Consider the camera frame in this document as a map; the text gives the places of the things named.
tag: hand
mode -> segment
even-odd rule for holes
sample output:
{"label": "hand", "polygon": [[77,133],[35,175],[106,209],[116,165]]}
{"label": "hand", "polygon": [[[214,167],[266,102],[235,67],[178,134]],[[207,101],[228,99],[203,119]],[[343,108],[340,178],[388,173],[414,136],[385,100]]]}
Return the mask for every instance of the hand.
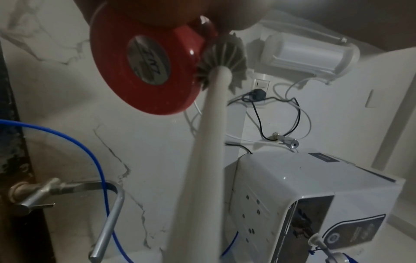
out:
{"label": "hand", "polygon": [[[104,0],[74,0],[87,22]],[[273,0],[108,0],[115,8],[145,24],[178,27],[201,15],[220,32],[242,30],[257,23]]]}

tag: wall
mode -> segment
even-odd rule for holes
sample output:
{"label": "wall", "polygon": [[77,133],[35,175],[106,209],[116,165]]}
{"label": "wall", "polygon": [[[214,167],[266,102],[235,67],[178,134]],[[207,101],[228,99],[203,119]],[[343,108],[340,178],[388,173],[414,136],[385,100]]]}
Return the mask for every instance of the wall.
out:
{"label": "wall", "polygon": [[[270,29],[291,32],[288,26],[281,26],[273,21],[283,21],[317,29],[322,32],[338,36],[337,33],[313,24],[311,22],[289,16],[283,12],[271,12],[263,22],[261,40],[264,41],[271,33]],[[298,34],[308,32],[297,30]],[[347,161],[364,166],[371,166],[381,144],[395,116],[397,109],[415,75],[416,48],[394,52],[382,52],[368,44],[348,39],[356,44],[361,51],[361,58],[354,69],[347,75],[334,81],[332,85],[311,80],[301,89],[292,89],[289,97],[295,96],[301,107],[312,119],[312,130],[303,138],[309,129],[308,119],[303,115],[298,129],[292,134],[299,140],[299,150],[316,149]],[[257,72],[268,73],[270,85],[267,96],[275,96],[274,90],[284,96],[288,86],[295,81],[308,77],[306,74],[284,71],[281,69],[265,68],[257,64]],[[377,108],[366,108],[368,95],[374,89],[381,93],[382,101]],[[262,120],[263,131],[266,136],[273,132],[288,131],[296,118],[296,110],[285,103],[270,103],[262,106],[258,113]],[[244,124],[243,138],[260,140],[254,110],[248,108]],[[258,150],[270,150],[264,146]]]}
{"label": "wall", "polygon": [[[0,3],[0,41],[21,120],[64,132],[94,152],[106,178],[126,190],[116,226],[124,249],[137,262],[158,261],[194,141],[189,123],[198,126],[197,111],[190,107],[180,114],[152,116],[124,103],[97,71],[88,31],[72,0]],[[253,34],[237,33],[245,43],[258,38]],[[249,85],[244,87],[229,98],[247,92]],[[229,133],[241,136],[244,114],[241,105],[229,107]],[[51,177],[98,180],[92,161],[76,146],[46,133],[24,133],[40,182]],[[229,175],[234,174],[237,155],[237,147],[226,148]],[[102,193],[50,201],[56,206],[45,214],[57,261],[88,262],[105,219]],[[106,257],[115,255],[119,253],[111,241]]]}

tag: white appliance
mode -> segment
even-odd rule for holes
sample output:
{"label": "white appliance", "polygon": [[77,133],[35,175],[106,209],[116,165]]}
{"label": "white appliance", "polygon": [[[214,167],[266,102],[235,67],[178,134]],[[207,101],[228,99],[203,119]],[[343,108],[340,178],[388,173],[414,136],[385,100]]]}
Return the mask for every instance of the white appliance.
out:
{"label": "white appliance", "polygon": [[230,214],[254,263],[323,263],[323,252],[308,252],[315,233],[360,262],[403,183],[322,153],[247,154]]}
{"label": "white appliance", "polygon": [[330,81],[347,74],[359,58],[360,50],[354,44],[335,45],[279,32],[266,39],[260,61]]}

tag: white shaft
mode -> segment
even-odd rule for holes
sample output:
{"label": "white shaft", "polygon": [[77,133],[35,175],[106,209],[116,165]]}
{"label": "white shaft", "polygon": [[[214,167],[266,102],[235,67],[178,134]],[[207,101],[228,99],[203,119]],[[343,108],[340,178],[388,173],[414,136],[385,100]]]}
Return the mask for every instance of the white shaft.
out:
{"label": "white shaft", "polygon": [[164,263],[219,261],[224,195],[224,136],[231,71],[209,74],[204,114],[176,207]]}

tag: silver label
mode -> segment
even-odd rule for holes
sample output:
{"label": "silver label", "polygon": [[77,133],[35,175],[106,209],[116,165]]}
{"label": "silver label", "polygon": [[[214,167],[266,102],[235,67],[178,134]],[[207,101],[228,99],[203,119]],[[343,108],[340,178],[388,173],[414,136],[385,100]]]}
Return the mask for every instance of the silver label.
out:
{"label": "silver label", "polygon": [[144,82],[162,85],[169,79],[168,55],[159,43],[150,37],[134,37],[129,43],[127,58],[134,73]]}

